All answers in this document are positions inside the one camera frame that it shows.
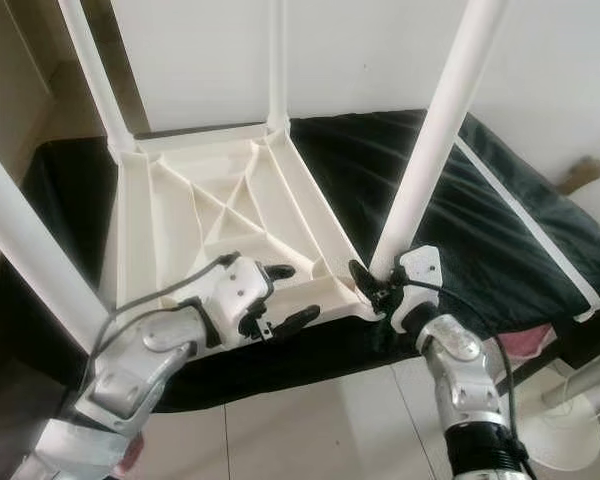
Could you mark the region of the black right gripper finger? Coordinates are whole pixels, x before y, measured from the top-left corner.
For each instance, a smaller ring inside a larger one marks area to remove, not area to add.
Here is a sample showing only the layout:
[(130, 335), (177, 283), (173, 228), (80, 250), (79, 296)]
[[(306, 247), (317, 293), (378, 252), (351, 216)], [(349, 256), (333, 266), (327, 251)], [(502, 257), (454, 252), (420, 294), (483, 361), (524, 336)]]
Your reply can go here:
[(358, 288), (359, 293), (368, 301), (369, 305), (372, 307), (381, 306), (384, 300), (384, 283), (370, 273), (359, 260), (351, 259), (347, 261), (347, 269), (350, 271), (355, 287)]

